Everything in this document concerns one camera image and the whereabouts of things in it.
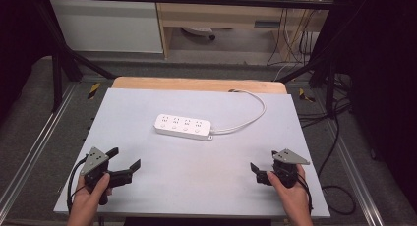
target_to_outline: white cable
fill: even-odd
[[[285,67],[287,67],[288,65],[289,65],[289,63],[287,63],[287,64],[283,65],[283,66],[281,67],[281,69],[279,69],[278,73],[276,73],[275,79],[273,79],[274,81],[276,81],[276,79],[278,78],[279,73],[281,73],[282,69],[284,69],[284,68],[285,68]]]
[[[251,92],[249,92],[247,90],[231,89],[230,91],[232,91],[232,92],[245,92],[245,93],[248,93],[248,94],[252,95],[253,97],[255,97],[257,100],[259,100],[262,103],[263,110],[262,110],[261,114],[259,114],[255,119],[250,120],[248,122],[245,122],[242,125],[239,125],[239,126],[236,126],[236,127],[233,127],[233,128],[222,129],[222,130],[210,130],[210,133],[213,134],[213,135],[215,135],[215,134],[228,134],[228,133],[235,132],[236,130],[241,129],[241,128],[243,128],[243,127],[245,127],[245,126],[247,126],[247,125],[249,125],[249,124],[257,121],[267,111],[267,106],[265,105],[264,101],[260,97],[258,97],[257,95],[255,95],[255,94],[253,94],[253,93],[251,93]]]

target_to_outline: black wire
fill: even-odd
[[[298,50],[300,51],[300,53],[302,53],[302,54],[307,54],[307,43],[305,44],[305,47],[304,47],[304,52],[302,51],[302,49],[301,49],[301,44],[302,44],[302,41],[303,41],[303,38],[304,38],[304,33],[306,32],[306,28],[307,28],[307,26],[309,25],[309,22],[310,22],[310,20],[313,18],[313,15],[316,13],[316,10],[314,10],[312,13],[310,13],[310,15],[309,15],[309,17],[307,18],[307,22],[306,22],[306,24],[304,25],[304,27],[303,27],[303,33],[301,34],[301,39],[300,39],[300,43],[298,44]],[[313,33],[311,33],[311,40],[310,40],[310,52],[309,53],[312,53],[312,42],[313,42]]]
[[[313,200],[312,200],[312,195],[310,193],[310,189],[309,186],[307,185],[306,180],[301,176],[298,175],[298,177],[300,177],[301,179],[303,179],[303,181],[301,181],[300,179],[297,179],[297,182],[300,183],[301,186],[303,186],[304,190],[307,193],[307,196],[309,197],[309,213],[312,214],[312,210],[313,210]]]
[[[80,167],[80,165],[82,165],[83,163],[85,163],[86,160],[87,160],[87,155],[82,160],[80,160],[76,164],[76,166],[74,166],[74,169],[71,172],[70,179],[68,181],[68,188],[67,188],[67,207],[68,207],[68,212],[69,213],[71,213],[71,208],[73,207],[73,197],[71,195],[71,187],[73,186],[74,175],[76,174],[76,171],[77,171],[78,167]]]
[[[336,186],[336,185],[322,186],[322,190],[326,190],[326,189],[339,189],[339,190],[345,192],[349,196],[350,200],[352,201],[352,208],[348,211],[338,210],[338,209],[336,209],[333,206],[328,204],[329,209],[333,210],[334,212],[336,212],[338,214],[342,214],[342,215],[351,215],[356,211],[356,202],[354,200],[354,197],[347,190],[343,189],[341,186]]]
[[[82,187],[80,187],[79,189],[77,189],[75,192],[73,192],[72,194],[71,194],[71,198],[79,191],[79,190],[81,190],[81,189],[84,189],[85,187],[86,187],[87,185],[84,185],[84,186],[82,186]]]
[[[344,99],[346,99],[346,98],[339,99],[339,100],[335,103],[335,105],[334,105],[334,111],[336,111],[336,110],[337,110],[337,106],[338,106],[339,102],[341,102],[341,101],[342,101],[342,100],[344,100]],[[331,146],[330,151],[328,152],[328,155],[326,156],[325,161],[322,163],[322,166],[321,166],[321,167],[320,167],[320,169],[319,169],[319,172],[318,172],[318,178],[320,178],[320,176],[322,175],[323,169],[325,168],[325,165],[327,164],[327,162],[328,162],[328,160],[330,159],[330,157],[331,157],[331,155],[332,155],[333,151],[335,150],[335,147],[336,147],[336,145],[337,145],[337,141],[338,141],[338,138],[339,138],[339,134],[340,134],[340,125],[339,125],[339,122],[338,122],[338,119],[337,119],[337,113],[336,113],[336,112],[334,112],[334,122],[336,123],[336,134],[335,134],[334,142],[333,142],[333,145]],[[339,214],[342,214],[342,215],[350,215],[350,214],[353,214],[353,213],[355,212],[355,210],[356,210],[356,202],[355,202],[355,200],[354,200],[354,198],[353,198],[352,194],[350,194],[347,190],[343,189],[343,188],[342,188],[342,187],[340,187],[340,186],[336,186],[336,185],[322,186],[322,190],[324,190],[324,189],[329,189],[329,188],[336,188],[336,189],[340,189],[340,190],[344,191],[345,193],[347,193],[347,194],[348,194],[348,196],[349,196],[349,198],[350,198],[350,200],[352,201],[352,209],[351,209],[351,210],[349,210],[349,211],[341,211],[341,210],[337,210],[337,209],[335,209],[335,208],[334,208],[334,207],[332,207],[330,204],[328,204],[328,208],[330,208],[330,209],[331,209],[331,210],[333,210],[334,212],[339,213]]]
[[[309,55],[311,56],[313,52],[313,33],[310,33],[310,51],[309,51]]]
[[[281,17],[279,18],[279,23],[281,24],[281,21],[282,21],[282,15],[284,14],[284,9],[282,8],[282,11],[281,11]],[[275,64],[278,64],[278,63],[280,63],[280,62],[277,62],[277,63],[273,63],[273,64],[269,64],[269,62],[270,62],[270,60],[272,59],[272,57],[273,57],[273,55],[275,54],[275,52],[276,52],[276,49],[278,48],[278,42],[279,42],[279,30],[278,30],[278,37],[277,37],[277,39],[276,39],[276,45],[275,45],[275,48],[273,49],[273,52],[272,52],[272,54],[270,55],[270,57],[269,57],[269,60],[267,61],[267,66],[271,66],[271,65],[275,65]]]
[[[98,225],[99,226],[104,226],[104,216],[99,216],[98,217]]]
[[[350,103],[344,104],[340,107],[338,107],[335,111],[334,114],[338,115],[341,114],[343,112],[345,112],[346,110],[349,110],[351,107]],[[322,122],[323,120],[327,119],[327,118],[331,118],[332,116],[330,114],[298,114],[298,116],[307,116],[307,117],[300,117],[299,120],[300,122],[310,122],[308,124],[305,124],[302,126],[302,128],[307,128],[309,126],[315,125],[317,123]]]
[[[337,115],[341,114],[342,112],[344,112],[345,110],[347,110],[347,109],[350,108],[350,103],[343,104],[340,107],[338,106],[339,103],[341,101],[345,100],[345,99],[347,99],[347,97],[343,97],[343,98],[337,100],[336,103],[335,103],[335,105],[334,105],[334,108],[333,108],[334,112],[333,112],[333,114],[334,114],[334,121],[336,123],[335,139],[334,139],[334,142],[333,142],[333,144],[331,146],[331,149],[330,149],[328,155],[325,158],[325,161],[322,163],[322,166],[320,167],[320,169],[318,171],[318,178],[320,178],[320,176],[322,175],[323,169],[325,168],[325,165],[327,164],[329,158],[331,157],[331,154],[335,150],[335,147],[336,147],[336,144],[337,144],[337,141],[338,141],[338,137],[339,137],[339,133],[340,133],[340,127],[339,127],[339,122],[338,122],[338,119],[337,119]],[[300,118],[300,122],[301,121],[312,121],[307,126],[316,124],[318,122],[323,121],[324,119],[330,118],[329,114],[323,114],[323,113],[322,114],[301,114],[301,115],[299,114],[299,116],[307,116],[307,117],[304,117],[304,118]],[[342,215],[351,215],[351,214],[353,214],[356,211],[356,202],[354,200],[353,195],[350,194],[347,190],[343,189],[341,186],[336,186],[336,185],[322,186],[322,190],[332,189],[332,188],[339,189],[339,190],[345,192],[349,196],[349,198],[350,198],[350,200],[352,202],[352,208],[350,210],[348,210],[348,211],[342,211],[342,210],[338,210],[338,209],[334,208],[330,204],[328,204],[328,208],[331,209],[332,211],[334,211],[334,212],[336,212],[338,214],[342,214]]]
[[[335,103],[334,110],[337,110],[337,105],[342,100],[344,100],[344,98],[339,99]],[[333,142],[333,145],[331,146],[330,151],[328,152],[328,155],[325,158],[325,161],[322,163],[322,166],[319,169],[319,172],[317,174],[319,178],[320,178],[320,175],[322,174],[323,169],[325,168],[326,163],[328,163],[328,160],[330,159],[330,156],[333,154],[333,151],[335,150],[336,145],[337,145],[337,141],[338,141],[338,137],[339,137],[339,133],[340,133],[340,126],[339,126],[339,123],[338,123],[337,114],[334,115],[334,122],[336,123],[336,134],[335,134],[334,142]]]
[[[303,49],[301,48],[301,44],[302,44],[302,42],[303,42],[303,40],[304,40],[304,34],[305,34],[305,32],[303,31],[303,32],[301,33],[300,42],[298,43],[298,51],[299,51],[301,54],[304,54]]]
[[[306,65],[306,54],[307,54],[307,45],[308,44],[309,44],[309,33],[307,32],[307,40],[304,43],[304,51],[306,52],[306,53],[303,54],[303,57],[304,57],[304,65]]]
[[[285,8],[285,18],[284,18],[284,41],[285,41],[285,44],[287,45],[287,47],[288,47],[288,51],[291,53],[291,55],[294,57],[294,59],[298,62],[298,63],[301,63],[301,61],[300,60],[298,60],[298,58],[297,57],[295,57],[295,54],[294,54],[294,52],[292,51],[292,48],[291,48],[291,46],[289,45],[289,42],[286,40],[286,38],[285,38],[285,34],[286,34],[286,20],[287,20],[287,17],[288,17],[288,9],[286,9]]]

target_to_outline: cabinet door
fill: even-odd
[[[74,50],[162,53],[154,3],[51,2],[65,39]]]

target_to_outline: human hand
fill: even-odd
[[[92,193],[87,189],[84,176],[80,176],[77,184],[77,192],[74,195],[74,204],[71,210],[67,226],[89,226],[92,225],[94,216],[97,213],[98,202],[101,195],[107,190],[110,175],[105,173],[98,181]]]
[[[297,170],[298,174],[306,179],[306,174],[300,164],[297,164]],[[276,175],[270,171],[267,171],[267,175],[270,183],[278,192],[279,197],[282,200],[282,205],[284,207],[285,213],[288,215],[291,223],[294,226],[313,225],[309,211],[308,196],[303,186],[297,182],[292,188],[287,189],[282,185],[281,181]]]

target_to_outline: white power strip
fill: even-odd
[[[154,127],[163,135],[188,138],[193,140],[212,140],[211,122],[187,117],[160,114]]]

